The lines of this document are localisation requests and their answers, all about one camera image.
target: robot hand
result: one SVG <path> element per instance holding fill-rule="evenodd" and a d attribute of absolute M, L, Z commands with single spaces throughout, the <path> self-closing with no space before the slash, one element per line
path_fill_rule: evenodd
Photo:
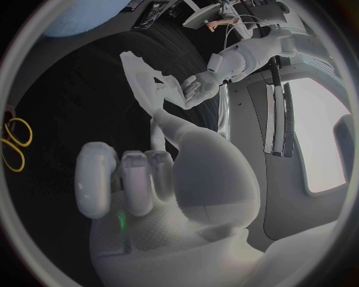
<path fill-rule="evenodd" d="M 190 76 L 181 84 L 186 99 L 185 108 L 190 109 L 214 97 L 220 89 L 220 84 L 222 83 L 219 83 L 209 71 Z"/>

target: window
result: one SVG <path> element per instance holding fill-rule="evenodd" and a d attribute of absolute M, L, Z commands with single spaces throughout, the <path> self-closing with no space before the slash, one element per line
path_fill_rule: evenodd
<path fill-rule="evenodd" d="M 290 81 L 295 132 L 302 150 L 309 190 L 329 190 L 345 183 L 333 127 L 349 114 L 327 89 L 310 78 Z"/>

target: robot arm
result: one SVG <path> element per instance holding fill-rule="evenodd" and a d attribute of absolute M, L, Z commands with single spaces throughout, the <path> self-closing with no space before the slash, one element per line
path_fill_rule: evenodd
<path fill-rule="evenodd" d="M 302 53 L 333 66 L 320 40 L 314 36 L 296 35 L 273 28 L 260 39 L 246 39 L 218 54 L 212 54 L 207 71 L 186 79 L 181 88 L 186 106 L 191 108 L 214 97 L 224 81 L 238 82 L 263 67 L 271 57 L 293 57 Z"/>

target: scissors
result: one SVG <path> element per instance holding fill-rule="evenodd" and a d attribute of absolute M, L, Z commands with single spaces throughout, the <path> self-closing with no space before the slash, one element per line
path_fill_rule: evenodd
<path fill-rule="evenodd" d="M 24 143 L 24 142 L 20 142 L 20 141 L 19 141 L 18 139 L 16 139 L 15 136 L 13 135 L 14 124 L 15 124 L 16 122 L 20 122 L 20 123 L 24 124 L 24 125 L 27 127 L 28 131 L 29 131 L 29 139 L 28 139 L 28 141 L 25 142 L 25 143 Z M 13 150 L 15 150 L 15 152 L 17 152 L 17 153 L 20 155 L 20 157 L 21 157 L 21 166 L 20 166 L 20 168 L 18 168 L 18 169 L 15 169 L 15 168 L 11 167 L 11 166 L 7 163 L 7 161 L 6 161 L 5 157 L 4 157 L 4 153 L 2 153 L 2 159 L 4 160 L 4 163 L 7 165 L 7 167 L 8 167 L 10 170 L 12 170 L 13 172 L 21 172 L 21 171 L 24 169 L 24 167 L 25 167 L 25 156 L 24 156 L 24 154 L 21 152 L 21 150 L 17 147 L 17 145 L 18 145 L 18 146 L 22 146 L 23 148 L 26 148 L 27 146 L 29 146 L 29 145 L 31 144 L 31 142 L 32 142 L 32 129 L 31 129 L 30 125 L 29 125 L 25 120 L 23 120 L 22 118 L 12 118 L 12 119 L 10 119 L 7 123 L 4 124 L 4 127 L 5 127 L 5 130 L 6 130 L 7 134 L 9 135 L 9 137 L 7 137 L 7 139 L 2 138 L 1 141 L 2 141 L 4 144 L 8 145 L 8 146 L 9 146 L 10 148 L 12 148 Z"/>

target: yellow scissors handle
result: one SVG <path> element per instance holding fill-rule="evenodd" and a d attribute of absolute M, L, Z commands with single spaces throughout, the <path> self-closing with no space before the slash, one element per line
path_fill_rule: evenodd
<path fill-rule="evenodd" d="M 9 169 L 11 169 L 13 172 L 21 172 L 24 167 L 25 167 L 25 157 L 24 157 L 24 154 L 21 152 L 21 150 L 19 150 L 15 144 L 13 144 L 12 142 L 9 142 L 8 140 L 6 139 L 1 139 L 1 141 L 7 145 L 9 145 L 10 147 L 12 147 L 18 154 L 20 154 L 21 156 L 21 166 L 19 169 L 13 169 L 7 162 L 6 162 L 6 159 L 4 157 L 4 154 L 2 154 L 2 159 L 4 160 L 4 163 L 7 165 L 7 167 Z"/>
<path fill-rule="evenodd" d="M 10 138 L 15 142 L 17 143 L 18 145 L 22 146 L 23 148 L 26 148 L 27 146 L 29 146 L 32 142 L 32 129 L 30 127 L 30 125 L 25 121 L 23 120 L 22 118 L 12 118 L 9 122 L 11 121 L 20 121 L 22 122 L 29 130 L 29 133 L 30 133 L 30 136 L 29 136 L 29 140 L 25 143 L 23 142 L 20 142 L 18 141 L 14 136 L 13 134 L 10 132 L 10 129 L 8 128 L 7 124 L 5 125 L 5 130 L 7 131 L 7 133 L 9 134 Z"/>

